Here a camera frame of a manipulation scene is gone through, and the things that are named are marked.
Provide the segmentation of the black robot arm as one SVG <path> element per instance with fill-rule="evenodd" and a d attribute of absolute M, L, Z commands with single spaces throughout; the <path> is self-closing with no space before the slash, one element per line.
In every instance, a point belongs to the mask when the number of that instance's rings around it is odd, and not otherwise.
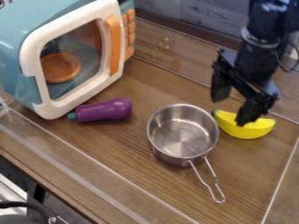
<path fill-rule="evenodd" d="M 290 39 L 294 32 L 299 32 L 299 0 L 249 0 L 238 49 L 218 50 L 210 76 L 213 102 L 226 99 L 230 90 L 245 97 L 234 118 L 237 126 L 265 115 L 280 98 L 272 75 L 281 67 L 286 48 L 294 45 Z"/>

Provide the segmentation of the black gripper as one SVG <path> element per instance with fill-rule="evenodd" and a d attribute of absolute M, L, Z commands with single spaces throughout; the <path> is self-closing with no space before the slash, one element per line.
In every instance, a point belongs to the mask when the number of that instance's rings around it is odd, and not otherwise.
<path fill-rule="evenodd" d="M 232 88 L 237 90 L 246 100 L 237 110 L 234 122 L 237 126 L 244 126 L 268 113 L 280 93 L 272 80 L 258 85 L 240 75 L 234 68 L 236 57 L 237 53 L 228 48 L 217 50 L 217 58 L 212 62 L 209 97 L 213 102 L 220 102 L 229 97 Z"/>

